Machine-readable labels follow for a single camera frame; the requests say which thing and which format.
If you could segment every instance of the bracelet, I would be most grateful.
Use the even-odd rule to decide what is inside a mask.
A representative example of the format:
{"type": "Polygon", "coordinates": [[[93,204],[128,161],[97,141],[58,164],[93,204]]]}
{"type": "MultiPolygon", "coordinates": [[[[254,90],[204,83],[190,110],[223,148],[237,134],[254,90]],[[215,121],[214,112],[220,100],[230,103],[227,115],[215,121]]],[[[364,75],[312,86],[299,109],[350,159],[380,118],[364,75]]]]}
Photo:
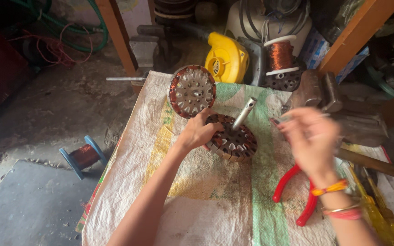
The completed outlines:
{"type": "Polygon", "coordinates": [[[341,212],[341,211],[344,211],[344,210],[349,210],[349,209],[352,209],[352,208],[358,208],[359,206],[360,206],[360,204],[355,204],[355,205],[352,205],[352,206],[347,207],[347,208],[334,209],[334,210],[323,210],[323,212],[337,213],[337,212],[341,212]]]}
{"type": "Polygon", "coordinates": [[[361,219],[361,209],[359,208],[345,208],[344,210],[340,210],[338,212],[333,211],[323,211],[324,215],[328,215],[329,217],[344,219],[344,220],[357,220],[361,219]]]}
{"type": "Polygon", "coordinates": [[[315,196],[321,196],[325,193],[328,192],[334,192],[334,191],[339,191],[339,190],[344,190],[347,188],[347,181],[345,179],[341,179],[339,180],[337,183],[331,185],[330,187],[327,187],[325,189],[318,189],[318,188],[314,188],[311,193],[315,196]]]}

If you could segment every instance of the metal shaft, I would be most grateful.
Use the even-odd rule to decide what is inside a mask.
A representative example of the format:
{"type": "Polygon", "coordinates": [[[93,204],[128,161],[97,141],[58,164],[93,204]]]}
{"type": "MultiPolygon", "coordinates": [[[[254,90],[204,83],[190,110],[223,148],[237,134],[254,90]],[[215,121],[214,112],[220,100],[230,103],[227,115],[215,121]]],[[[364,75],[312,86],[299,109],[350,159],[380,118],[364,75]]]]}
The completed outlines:
{"type": "Polygon", "coordinates": [[[106,78],[107,81],[145,81],[144,77],[116,77],[106,78]]]}
{"type": "Polygon", "coordinates": [[[254,97],[251,97],[247,102],[246,106],[244,106],[243,110],[239,114],[238,118],[232,124],[232,131],[237,131],[239,127],[243,124],[244,120],[246,120],[247,116],[249,115],[250,111],[255,106],[258,100],[254,97]]]}

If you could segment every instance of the yellow air blower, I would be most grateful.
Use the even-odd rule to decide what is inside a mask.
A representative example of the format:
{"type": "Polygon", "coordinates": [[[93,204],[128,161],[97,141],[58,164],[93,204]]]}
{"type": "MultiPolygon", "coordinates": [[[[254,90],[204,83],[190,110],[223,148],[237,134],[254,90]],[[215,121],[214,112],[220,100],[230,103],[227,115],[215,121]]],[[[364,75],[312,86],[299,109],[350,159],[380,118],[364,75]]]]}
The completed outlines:
{"type": "Polygon", "coordinates": [[[194,23],[177,21],[175,26],[212,47],[206,57],[205,68],[214,76],[215,81],[238,84],[243,82],[249,67],[249,54],[241,44],[194,23]]]}

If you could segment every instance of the blurry hand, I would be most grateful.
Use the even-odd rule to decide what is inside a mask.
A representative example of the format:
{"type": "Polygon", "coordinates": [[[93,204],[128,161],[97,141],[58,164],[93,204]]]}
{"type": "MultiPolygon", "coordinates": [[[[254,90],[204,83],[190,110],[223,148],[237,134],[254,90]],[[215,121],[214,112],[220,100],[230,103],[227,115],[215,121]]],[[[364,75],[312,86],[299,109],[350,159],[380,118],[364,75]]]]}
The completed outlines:
{"type": "Polygon", "coordinates": [[[189,151],[202,145],[208,150],[206,143],[211,140],[216,131],[224,130],[221,123],[209,123],[206,125],[206,118],[212,114],[216,114],[216,112],[205,108],[194,118],[191,118],[183,132],[178,136],[177,142],[189,151]]]}
{"type": "Polygon", "coordinates": [[[340,127],[322,114],[310,107],[292,109],[284,114],[292,119],[278,126],[288,137],[297,164],[308,176],[334,171],[340,127]]]}

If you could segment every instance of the pliers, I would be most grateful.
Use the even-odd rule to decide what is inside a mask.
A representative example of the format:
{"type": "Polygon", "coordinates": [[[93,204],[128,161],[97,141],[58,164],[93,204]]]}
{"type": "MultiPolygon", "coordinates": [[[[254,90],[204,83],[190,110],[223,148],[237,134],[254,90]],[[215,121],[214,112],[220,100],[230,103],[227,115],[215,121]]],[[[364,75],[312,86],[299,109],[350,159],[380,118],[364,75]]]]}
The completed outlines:
{"type": "MultiPolygon", "coordinates": [[[[280,119],[274,119],[270,118],[270,121],[274,123],[275,125],[278,125],[281,120],[280,119]]],[[[279,202],[281,199],[282,191],[284,190],[285,185],[287,182],[298,172],[300,171],[299,165],[297,163],[294,164],[294,166],[288,170],[287,173],[285,173],[279,183],[277,184],[277,187],[275,189],[275,193],[273,194],[273,201],[274,202],[279,202]]],[[[309,179],[309,196],[308,196],[308,201],[306,203],[306,207],[303,210],[302,214],[299,216],[299,218],[296,220],[296,224],[298,226],[304,227],[306,222],[308,221],[309,217],[313,214],[314,209],[316,208],[317,205],[317,197],[315,197],[311,191],[314,189],[314,184],[309,179]]]]}

